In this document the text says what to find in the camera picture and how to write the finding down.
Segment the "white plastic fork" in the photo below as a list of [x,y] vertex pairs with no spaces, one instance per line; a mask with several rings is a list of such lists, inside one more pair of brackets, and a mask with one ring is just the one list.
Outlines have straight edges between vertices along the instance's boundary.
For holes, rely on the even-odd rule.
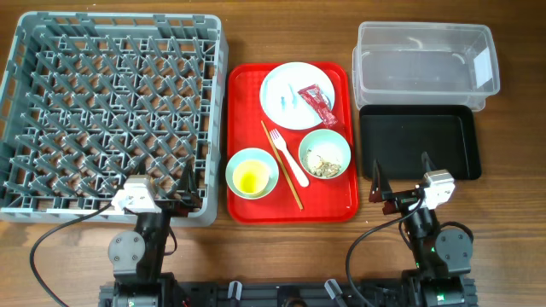
[[306,188],[309,186],[310,181],[305,175],[305,173],[302,171],[302,169],[299,167],[299,164],[296,162],[296,160],[293,158],[293,156],[290,154],[288,150],[288,145],[284,138],[282,137],[281,133],[277,130],[271,130],[270,131],[270,137],[277,149],[279,149],[285,156],[285,159],[289,163],[289,166],[299,183],[299,185],[303,188]]

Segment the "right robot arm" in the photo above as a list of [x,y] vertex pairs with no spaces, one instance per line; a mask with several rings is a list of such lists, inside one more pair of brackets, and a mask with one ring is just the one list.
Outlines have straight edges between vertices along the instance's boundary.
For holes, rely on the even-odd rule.
[[414,188],[394,192],[380,163],[373,163],[369,201],[384,204],[385,215],[399,214],[399,228],[412,252],[415,268],[402,273],[394,297],[399,306],[476,306],[474,280],[468,279],[473,256],[473,233],[462,223],[440,223],[435,210],[448,202],[455,179],[435,167],[427,153],[421,155],[425,168]]

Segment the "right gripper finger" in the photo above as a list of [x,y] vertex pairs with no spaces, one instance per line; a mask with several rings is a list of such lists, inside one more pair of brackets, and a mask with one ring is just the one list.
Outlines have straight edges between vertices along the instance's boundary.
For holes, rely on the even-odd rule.
[[373,163],[372,185],[369,192],[369,202],[384,202],[392,198],[392,189],[387,177],[383,174],[377,159]]
[[425,173],[437,170],[437,166],[433,163],[427,152],[421,154],[421,162]]

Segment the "white napkin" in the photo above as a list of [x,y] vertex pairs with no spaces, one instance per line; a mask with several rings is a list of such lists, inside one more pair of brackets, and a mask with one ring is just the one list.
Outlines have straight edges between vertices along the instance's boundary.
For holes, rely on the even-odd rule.
[[294,94],[291,84],[281,84],[280,97],[283,112],[294,111],[297,109],[298,100]]

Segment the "black tray bin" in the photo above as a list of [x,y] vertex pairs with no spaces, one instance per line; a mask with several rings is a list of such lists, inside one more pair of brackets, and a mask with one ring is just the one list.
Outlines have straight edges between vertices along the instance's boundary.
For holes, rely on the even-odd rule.
[[426,153],[456,180],[480,178],[482,168],[473,111],[457,105],[368,105],[359,111],[363,174],[380,163],[389,179],[413,180],[426,172]]

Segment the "light green bowl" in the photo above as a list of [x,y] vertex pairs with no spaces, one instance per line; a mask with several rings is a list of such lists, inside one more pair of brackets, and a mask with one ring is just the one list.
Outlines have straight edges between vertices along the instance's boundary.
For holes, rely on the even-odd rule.
[[338,132],[329,129],[318,129],[308,133],[300,142],[298,149],[299,162],[304,171],[314,177],[305,167],[305,154],[308,149],[324,148],[336,152],[341,161],[340,173],[335,177],[318,179],[333,179],[341,176],[351,163],[351,147],[348,141]]

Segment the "clear plastic bin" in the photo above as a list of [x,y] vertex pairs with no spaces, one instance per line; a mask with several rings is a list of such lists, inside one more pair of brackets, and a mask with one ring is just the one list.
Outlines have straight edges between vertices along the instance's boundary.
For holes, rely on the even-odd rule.
[[478,112],[500,90],[485,25],[365,21],[352,51],[352,88],[368,105],[463,105]]

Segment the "red plastic tray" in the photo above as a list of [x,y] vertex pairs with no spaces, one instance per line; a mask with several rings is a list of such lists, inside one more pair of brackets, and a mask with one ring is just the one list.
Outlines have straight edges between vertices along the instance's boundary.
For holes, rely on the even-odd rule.
[[[328,76],[334,87],[334,115],[340,125],[336,129],[348,142],[354,144],[351,120],[348,77],[343,68],[333,62],[316,62],[316,67]],[[268,157],[274,151],[265,135],[266,130],[279,128],[265,115],[259,101],[259,88],[266,75],[276,68],[276,63],[243,64],[236,67],[229,76],[227,102],[227,156],[233,156],[246,148],[264,150]],[[299,145],[309,133],[279,128],[287,142],[288,150],[298,157]],[[336,178],[318,179],[311,177],[310,186],[303,188],[294,177],[295,190],[303,204],[300,210],[289,187],[286,177],[276,160],[272,163],[277,173],[272,177],[271,192],[256,200],[246,200],[233,191],[227,190],[227,208],[231,217],[239,223],[336,223],[351,219],[358,209],[357,166],[349,158],[348,169]]]

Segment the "wooden chopstick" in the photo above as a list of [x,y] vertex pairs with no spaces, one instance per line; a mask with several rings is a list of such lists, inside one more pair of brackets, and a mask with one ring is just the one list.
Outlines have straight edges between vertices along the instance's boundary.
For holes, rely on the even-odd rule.
[[279,166],[280,166],[281,169],[282,169],[282,173],[283,173],[284,177],[285,177],[286,180],[287,180],[288,186],[290,187],[290,190],[291,190],[291,192],[292,192],[292,194],[293,194],[293,197],[295,198],[296,203],[297,203],[299,209],[300,209],[301,211],[303,211],[303,210],[304,210],[304,206],[303,206],[303,204],[302,204],[302,202],[301,202],[301,200],[300,200],[300,198],[299,198],[299,195],[298,195],[298,193],[297,193],[297,191],[296,191],[296,189],[295,189],[295,187],[294,187],[294,185],[293,185],[293,182],[292,182],[292,180],[291,180],[291,177],[288,175],[287,168],[286,168],[285,164],[283,163],[282,158],[281,158],[281,156],[280,156],[280,154],[279,154],[279,151],[280,151],[280,150],[277,149],[277,148],[275,147],[275,145],[274,145],[274,143],[273,143],[273,141],[272,141],[272,139],[271,139],[271,137],[270,137],[270,130],[267,129],[267,127],[266,127],[266,125],[265,125],[265,123],[264,123],[263,120],[261,120],[261,125],[262,125],[262,127],[263,127],[263,129],[264,129],[264,133],[265,133],[265,135],[266,135],[266,137],[267,137],[267,139],[268,139],[268,141],[269,141],[269,143],[270,143],[270,145],[271,145],[271,147],[272,147],[272,149],[273,149],[273,151],[274,151],[274,154],[275,154],[275,156],[276,156],[276,160],[277,160]]

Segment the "grey dishwasher rack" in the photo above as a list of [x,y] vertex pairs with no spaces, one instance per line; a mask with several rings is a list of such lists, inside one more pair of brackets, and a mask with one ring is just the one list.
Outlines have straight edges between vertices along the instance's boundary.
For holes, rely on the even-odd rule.
[[1,217],[18,223],[134,223],[110,206],[145,159],[161,199],[191,162],[202,207],[218,213],[229,46],[212,14],[28,12],[1,82]]

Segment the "red ketchup packet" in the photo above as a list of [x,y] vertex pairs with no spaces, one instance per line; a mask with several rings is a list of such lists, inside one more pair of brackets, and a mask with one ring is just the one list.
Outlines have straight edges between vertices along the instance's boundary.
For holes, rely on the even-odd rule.
[[299,90],[298,94],[317,113],[327,128],[332,129],[339,123],[330,109],[329,99],[317,84]]

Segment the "rice food scraps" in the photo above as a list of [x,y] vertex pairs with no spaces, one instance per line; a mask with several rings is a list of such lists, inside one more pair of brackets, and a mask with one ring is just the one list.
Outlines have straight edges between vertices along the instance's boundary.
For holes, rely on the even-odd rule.
[[304,162],[306,170],[314,177],[335,177],[341,170],[339,155],[327,148],[308,149],[305,154]]

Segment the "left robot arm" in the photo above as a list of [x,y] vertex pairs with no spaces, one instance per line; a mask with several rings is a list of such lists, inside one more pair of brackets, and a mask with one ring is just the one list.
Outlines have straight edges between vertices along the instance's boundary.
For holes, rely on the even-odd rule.
[[193,167],[183,165],[177,183],[179,196],[167,200],[149,175],[130,175],[116,192],[112,205],[136,215],[132,231],[111,240],[108,258],[113,264],[114,284],[101,287],[100,306],[190,306],[190,298],[172,273],[163,273],[162,264],[168,237],[174,237],[171,218],[185,217],[201,205]]

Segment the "light blue plate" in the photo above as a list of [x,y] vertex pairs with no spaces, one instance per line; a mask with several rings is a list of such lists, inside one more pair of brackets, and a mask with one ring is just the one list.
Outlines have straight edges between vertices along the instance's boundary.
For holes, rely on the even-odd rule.
[[[280,86],[291,84],[298,100],[297,109],[283,112]],[[275,124],[289,130],[307,130],[322,123],[317,113],[298,94],[298,91],[317,84],[329,99],[330,109],[335,104],[335,91],[327,74],[309,63],[289,62],[268,72],[260,86],[259,101],[265,115]]]

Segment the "light blue bowl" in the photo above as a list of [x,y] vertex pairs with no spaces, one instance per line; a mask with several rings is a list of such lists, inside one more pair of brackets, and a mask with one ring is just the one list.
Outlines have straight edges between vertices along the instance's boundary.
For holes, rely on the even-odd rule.
[[235,153],[225,171],[229,189],[246,200],[257,200],[272,192],[279,175],[276,160],[260,148],[245,148]]

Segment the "yellow plastic cup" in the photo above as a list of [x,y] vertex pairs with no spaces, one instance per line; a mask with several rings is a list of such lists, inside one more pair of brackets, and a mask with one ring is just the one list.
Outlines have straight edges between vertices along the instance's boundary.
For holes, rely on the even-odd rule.
[[270,169],[260,160],[241,162],[233,172],[232,180],[237,191],[245,196],[257,196],[269,182]]

